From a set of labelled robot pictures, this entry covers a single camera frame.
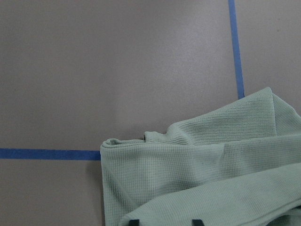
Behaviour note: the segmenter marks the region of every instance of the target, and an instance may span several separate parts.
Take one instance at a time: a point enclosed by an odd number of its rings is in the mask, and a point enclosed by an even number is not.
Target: light green fabric
[[[269,87],[100,152],[107,226],[301,225],[301,117]]]

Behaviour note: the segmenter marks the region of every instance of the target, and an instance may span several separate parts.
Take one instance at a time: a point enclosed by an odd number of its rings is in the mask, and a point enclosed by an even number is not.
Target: blue line
[[[6,149],[0,148],[0,159],[92,160],[100,161],[99,151]]]
[[[241,99],[245,97],[245,91],[244,91],[243,72],[241,67],[240,51],[239,51],[235,0],[228,0],[228,3],[229,3],[229,13],[230,13],[230,25],[231,25],[231,34],[232,34],[235,74],[236,74],[236,86],[237,86],[238,98]]]

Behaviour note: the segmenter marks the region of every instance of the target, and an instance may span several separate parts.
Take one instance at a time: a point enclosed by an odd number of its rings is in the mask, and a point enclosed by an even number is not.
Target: fabric fold
[[[217,188],[212,185],[214,183],[234,186],[240,184],[240,180],[247,184],[253,177],[258,178],[256,183],[261,187],[271,175],[277,175],[276,185],[287,173],[285,167],[299,169],[301,117],[267,87],[210,113],[176,122],[168,127],[166,134],[145,132],[145,140],[108,139],[101,145],[100,152],[106,225],[123,226],[129,216],[135,216],[143,219],[142,226],[159,226],[162,221],[154,210],[161,210],[161,213],[170,214],[163,221],[164,226],[191,226],[192,219],[174,224],[173,219],[181,216],[182,220],[187,220],[194,211],[192,205],[179,213],[179,193],[196,203],[205,202],[200,205],[207,206],[211,204],[208,200],[202,201],[201,196],[196,195],[196,189],[203,191],[212,186],[210,189],[214,190]],[[296,181],[292,184],[292,193],[300,195],[301,187]],[[256,190],[252,195],[245,195],[248,197],[246,201],[250,201],[263,193]],[[284,203],[289,203],[284,194],[280,196]],[[157,209],[157,200],[161,198],[164,204]],[[224,198],[228,200],[230,196],[225,193]],[[194,207],[200,215],[203,214],[198,205]],[[267,206],[266,212],[275,213],[273,217],[278,216],[277,220],[284,225],[288,218],[281,214],[289,209],[279,205],[280,210],[273,212],[272,207],[275,205]],[[219,216],[230,210],[225,209],[220,210]],[[241,209],[241,216],[247,212],[250,213],[247,207]],[[213,213],[204,215],[211,216],[206,218],[207,224],[219,219],[216,225],[223,226],[220,223],[222,218]],[[269,223],[254,221],[262,217],[253,214],[253,222],[258,222],[257,225]]]

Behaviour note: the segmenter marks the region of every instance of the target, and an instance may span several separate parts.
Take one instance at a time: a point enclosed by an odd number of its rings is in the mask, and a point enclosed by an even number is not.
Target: black object
[[[202,220],[194,219],[194,220],[192,220],[192,226],[205,226],[205,225]]]
[[[139,219],[136,220],[130,220],[128,222],[128,226],[139,226]]]

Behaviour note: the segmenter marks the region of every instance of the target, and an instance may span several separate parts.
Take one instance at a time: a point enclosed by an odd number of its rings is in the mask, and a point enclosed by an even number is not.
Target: gray surface
[[[104,225],[100,161],[2,159],[0,166],[1,226]]]
[[[0,146],[98,150],[237,100],[227,1],[0,2]]]
[[[237,0],[245,94],[264,87],[301,114],[301,1]]]

